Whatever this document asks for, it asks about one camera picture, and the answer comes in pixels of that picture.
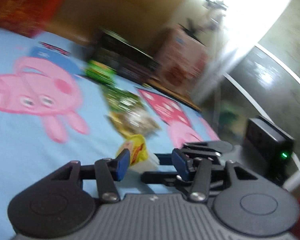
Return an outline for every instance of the wooden panel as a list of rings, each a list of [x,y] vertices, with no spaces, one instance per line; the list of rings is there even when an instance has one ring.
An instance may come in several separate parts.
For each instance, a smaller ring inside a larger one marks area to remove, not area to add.
[[[64,0],[46,30],[86,45],[98,25],[146,48],[182,0]]]

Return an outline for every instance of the peppa pig cartoon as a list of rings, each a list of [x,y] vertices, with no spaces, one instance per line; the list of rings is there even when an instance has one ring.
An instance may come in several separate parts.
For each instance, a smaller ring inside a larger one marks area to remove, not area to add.
[[[48,136],[56,142],[67,140],[57,115],[63,115],[77,132],[88,133],[86,122],[76,113],[81,103],[71,75],[46,59],[21,57],[15,74],[0,75],[0,111],[40,116]]]

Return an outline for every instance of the red box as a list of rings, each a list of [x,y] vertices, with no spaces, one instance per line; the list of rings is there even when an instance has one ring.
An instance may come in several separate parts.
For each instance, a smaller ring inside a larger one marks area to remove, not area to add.
[[[0,27],[29,38],[38,34],[62,0],[0,0]]]

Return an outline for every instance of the ribbed gray surface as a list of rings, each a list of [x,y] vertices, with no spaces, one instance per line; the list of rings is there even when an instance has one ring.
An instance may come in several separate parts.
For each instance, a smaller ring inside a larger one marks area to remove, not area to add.
[[[83,229],[59,240],[248,240],[215,221],[202,204],[189,203],[181,194],[126,195],[117,204],[102,205]],[[263,238],[295,240],[286,233]],[[34,240],[17,235],[14,240]]]

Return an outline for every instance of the yellow snack package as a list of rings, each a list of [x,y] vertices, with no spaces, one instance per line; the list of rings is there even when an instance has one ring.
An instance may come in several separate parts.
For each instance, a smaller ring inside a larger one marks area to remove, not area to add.
[[[116,157],[123,149],[128,149],[130,151],[130,166],[148,159],[146,140],[141,134],[129,136],[120,146],[116,153]]]

